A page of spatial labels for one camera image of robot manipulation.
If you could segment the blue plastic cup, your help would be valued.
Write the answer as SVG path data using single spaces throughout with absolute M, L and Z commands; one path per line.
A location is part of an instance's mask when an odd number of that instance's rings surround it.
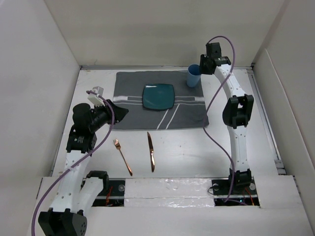
M 192 64 L 188 67 L 187 86 L 194 88 L 201 78 L 200 67 L 198 64 Z

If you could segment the copper fork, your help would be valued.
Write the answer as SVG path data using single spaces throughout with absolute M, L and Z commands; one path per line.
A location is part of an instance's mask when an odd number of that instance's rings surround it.
M 114 140 L 113 140 L 113 143 L 114 143 L 114 145 L 115 145 L 115 148 L 120 152 L 120 155 L 121 155 L 122 158 L 123 158 L 123 161 L 124 161 L 124 163 L 125 163 L 125 165 L 126 165 L 126 167 L 127 167 L 127 170 L 128 170 L 128 172 L 129 172 L 129 175 L 132 177 L 132 176 L 133 176 L 133 172 L 132 172 L 132 170 L 131 170 L 129 164 L 127 163 L 127 161 L 126 161 L 126 159 L 125 159 L 125 157 L 124 157 L 124 155 L 123 155 L 123 153 L 122 153 L 122 151 L 121 151 L 121 145 L 120 145 L 119 141 L 118 141 L 117 139 L 114 139 Z

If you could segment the copper knife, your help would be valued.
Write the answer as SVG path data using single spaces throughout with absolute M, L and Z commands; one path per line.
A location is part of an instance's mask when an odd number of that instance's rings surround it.
M 149 151 L 150 151 L 150 162 L 151 162 L 151 171 L 152 173 L 155 171 L 155 158 L 154 158 L 154 147 L 153 147 L 153 142 L 152 138 L 149 132 L 147 132 L 147 137 L 148 137 L 148 145 L 149 145 Z

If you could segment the teal square plate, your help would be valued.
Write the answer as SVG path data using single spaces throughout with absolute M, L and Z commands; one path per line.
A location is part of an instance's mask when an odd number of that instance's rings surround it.
M 149 110 L 164 111 L 173 108 L 175 91 L 171 84 L 147 84 L 142 94 L 143 107 Z

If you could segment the grey striped placemat cloth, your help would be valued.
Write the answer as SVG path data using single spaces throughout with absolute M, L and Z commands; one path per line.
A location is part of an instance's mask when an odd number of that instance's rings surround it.
M 118 72 L 113 103 L 129 110 L 116 130 L 166 130 L 201 128 L 209 122 L 206 113 L 202 84 L 187 86 L 185 71 L 137 71 Z M 175 101 L 169 110 L 149 110 L 142 104 L 146 85 L 170 84 L 174 88 Z

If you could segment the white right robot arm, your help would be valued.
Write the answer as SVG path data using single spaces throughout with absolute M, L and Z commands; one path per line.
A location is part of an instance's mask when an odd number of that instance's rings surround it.
M 200 72 L 214 75 L 223 84 L 227 104 L 222 119 L 229 132 L 233 161 L 227 187 L 230 192 L 238 194 L 252 181 L 247 159 L 246 134 L 254 97 L 246 94 L 241 88 L 233 73 L 231 61 L 221 55 L 221 46 L 218 42 L 206 44 L 206 54 L 200 56 Z

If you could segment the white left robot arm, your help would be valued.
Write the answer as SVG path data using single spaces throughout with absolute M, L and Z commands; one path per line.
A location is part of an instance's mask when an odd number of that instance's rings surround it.
M 66 145 L 64 172 L 54 182 L 56 196 L 47 211 L 38 216 L 46 236 L 83 236 L 87 231 L 87 213 L 97 195 L 109 191 L 106 171 L 91 171 L 84 175 L 92 153 L 98 147 L 96 132 L 103 125 L 122 121 L 128 109 L 116 106 L 111 100 L 97 101 L 94 107 L 80 103 L 73 108 L 73 125 Z

